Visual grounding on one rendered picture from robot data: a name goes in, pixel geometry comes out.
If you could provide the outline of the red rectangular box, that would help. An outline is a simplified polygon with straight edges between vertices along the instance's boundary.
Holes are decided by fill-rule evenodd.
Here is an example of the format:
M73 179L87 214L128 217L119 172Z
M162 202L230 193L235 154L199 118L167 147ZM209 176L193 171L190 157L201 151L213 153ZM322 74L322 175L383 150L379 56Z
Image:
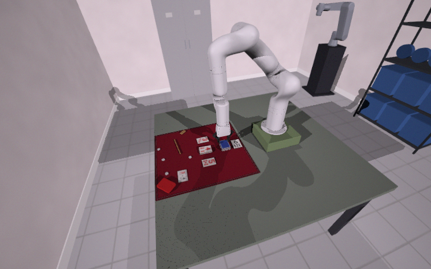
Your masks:
M166 193L170 193L176 184L166 178L163 178L157 185L157 188L163 190Z

